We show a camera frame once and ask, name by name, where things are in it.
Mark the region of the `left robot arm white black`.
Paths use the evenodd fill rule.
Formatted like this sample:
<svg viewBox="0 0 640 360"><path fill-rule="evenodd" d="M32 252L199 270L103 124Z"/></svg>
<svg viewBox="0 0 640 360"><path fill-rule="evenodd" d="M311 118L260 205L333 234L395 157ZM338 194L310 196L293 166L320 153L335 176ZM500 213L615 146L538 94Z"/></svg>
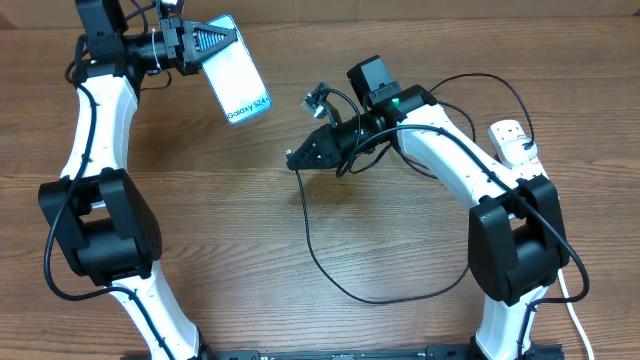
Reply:
<svg viewBox="0 0 640 360"><path fill-rule="evenodd" d="M79 112L71 154L57 181L41 185L49 224L47 250L59 248L70 269L112 295L129 314L153 359L212 359L198 327L181 310L163 274L158 221L127 171L129 135L146 76L199 72L240 41L231 26L181 18L183 5L154 1L160 28L128 31L116 1L76 5L84 27L65 79Z"/></svg>

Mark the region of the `blue Samsung Galaxy smartphone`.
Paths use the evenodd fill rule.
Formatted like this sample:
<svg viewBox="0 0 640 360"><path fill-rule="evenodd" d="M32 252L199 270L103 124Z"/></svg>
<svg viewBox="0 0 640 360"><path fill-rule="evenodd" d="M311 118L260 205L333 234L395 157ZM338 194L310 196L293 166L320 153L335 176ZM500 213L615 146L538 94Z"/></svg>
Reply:
<svg viewBox="0 0 640 360"><path fill-rule="evenodd" d="M237 35L236 41L203 63L203 70L226 120L238 125L269 110L272 100L233 17L223 15L209 25Z"/></svg>

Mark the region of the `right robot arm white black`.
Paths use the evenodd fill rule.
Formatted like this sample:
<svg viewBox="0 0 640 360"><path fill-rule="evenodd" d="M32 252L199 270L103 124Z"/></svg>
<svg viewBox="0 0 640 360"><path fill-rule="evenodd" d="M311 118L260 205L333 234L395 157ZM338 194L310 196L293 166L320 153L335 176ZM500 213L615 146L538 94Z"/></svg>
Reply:
<svg viewBox="0 0 640 360"><path fill-rule="evenodd" d="M447 104L419 85L402 88L379 57L348 71L354 116L343 120L319 84L303 106L321 126L287 156L295 172L349 173L364 153L394 148L440 180L467 211L467 271L485 295L482 321L464 345L432 345L430 359L559 359L558 345L530 338L537 308L569 262L559 197L534 141L514 121L494 125L495 154L477 145L447 116Z"/></svg>

